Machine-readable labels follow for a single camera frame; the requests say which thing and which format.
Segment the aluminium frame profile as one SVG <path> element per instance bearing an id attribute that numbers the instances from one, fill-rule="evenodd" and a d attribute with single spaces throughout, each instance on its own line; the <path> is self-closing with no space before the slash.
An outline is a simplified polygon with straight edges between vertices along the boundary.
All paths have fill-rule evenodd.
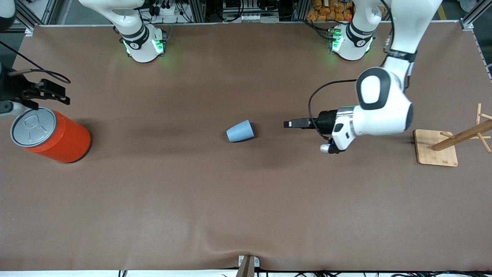
<path id="1" fill-rule="evenodd" d="M 492 0 L 457 0 L 465 15 L 460 18 L 462 30 L 475 30 L 474 37 L 492 81 Z"/>
<path id="2" fill-rule="evenodd" d="M 56 15 L 61 1 L 63 0 L 14 0 L 16 19 L 29 30 L 34 30 L 35 26 L 47 25 Z"/>

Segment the light blue plastic cup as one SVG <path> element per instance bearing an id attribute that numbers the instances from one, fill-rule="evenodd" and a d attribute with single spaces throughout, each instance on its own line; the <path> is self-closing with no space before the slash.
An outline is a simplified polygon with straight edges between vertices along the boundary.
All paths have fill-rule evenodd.
<path id="1" fill-rule="evenodd" d="M 255 137 L 255 133 L 249 120 L 242 121 L 226 131 L 229 142 L 236 143 Z"/>

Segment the wooden cup rack stand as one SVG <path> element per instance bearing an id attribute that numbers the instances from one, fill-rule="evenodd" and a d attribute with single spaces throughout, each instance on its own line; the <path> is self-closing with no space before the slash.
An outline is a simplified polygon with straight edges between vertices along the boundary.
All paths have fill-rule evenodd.
<path id="1" fill-rule="evenodd" d="M 448 131 L 416 129 L 413 131 L 417 163 L 420 165 L 437 165 L 442 167 L 457 167 L 455 146 L 468 140 L 478 140 L 487 153 L 492 153 L 486 140 L 492 136 L 484 133 L 492 131 L 492 116 L 482 112 L 482 104 L 477 104 L 475 125 L 466 130 L 452 134 Z"/>

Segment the orange can-shaped container grey lid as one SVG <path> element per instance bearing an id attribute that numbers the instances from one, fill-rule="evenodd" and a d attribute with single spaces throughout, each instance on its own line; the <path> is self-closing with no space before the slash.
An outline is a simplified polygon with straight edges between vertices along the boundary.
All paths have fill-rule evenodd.
<path id="1" fill-rule="evenodd" d="M 11 125 L 10 136 L 14 144 L 26 151 L 63 164 L 80 160 L 92 142 L 83 125 L 44 107 L 19 115 Z"/>

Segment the grey bracket with brown post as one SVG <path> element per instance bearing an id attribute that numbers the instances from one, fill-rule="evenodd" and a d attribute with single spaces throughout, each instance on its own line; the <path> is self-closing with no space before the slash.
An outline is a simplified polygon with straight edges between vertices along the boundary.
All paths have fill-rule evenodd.
<path id="1" fill-rule="evenodd" d="M 236 277 L 257 277 L 256 269 L 260 268 L 260 259 L 253 255 L 238 257 L 238 271 Z"/>

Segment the brown table cloth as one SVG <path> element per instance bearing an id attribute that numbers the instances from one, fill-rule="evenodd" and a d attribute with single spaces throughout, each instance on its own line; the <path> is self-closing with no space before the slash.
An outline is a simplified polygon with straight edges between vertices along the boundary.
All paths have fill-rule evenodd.
<path id="1" fill-rule="evenodd" d="M 267 270 L 492 270 L 492 154 L 457 145 L 456 168 L 419 165 L 412 132 L 458 133 L 492 82 L 472 32 L 432 23 L 407 132 L 338 155 L 308 115 L 322 84 L 379 65 L 390 25 L 355 62 L 302 23 L 175 26 L 166 55 L 134 62 L 111 27 L 38 27 L 20 52 L 66 75 L 92 134 L 73 164 L 30 153 L 0 120 L 0 270 L 193 270 L 253 254 Z M 255 137 L 229 142 L 249 120 Z"/>

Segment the orange snack bag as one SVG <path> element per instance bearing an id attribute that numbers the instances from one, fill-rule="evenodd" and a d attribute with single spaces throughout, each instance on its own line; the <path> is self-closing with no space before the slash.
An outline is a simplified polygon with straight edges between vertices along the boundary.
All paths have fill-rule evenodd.
<path id="1" fill-rule="evenodd" d="M 311 0 L 306 21 L 349 22 L 354 13 L 352 0 Z"/>

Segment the white power strip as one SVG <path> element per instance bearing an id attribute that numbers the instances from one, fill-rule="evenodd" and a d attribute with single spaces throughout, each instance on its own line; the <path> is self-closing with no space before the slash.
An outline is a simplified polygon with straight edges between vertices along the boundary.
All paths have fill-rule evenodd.
<path id="1" fill-rule="evenodd" d="M 179 11 L 175 5 L 153 5 L 149 8 L 149 13 L 151 16 L 175 16 L 179 15 Z"/>

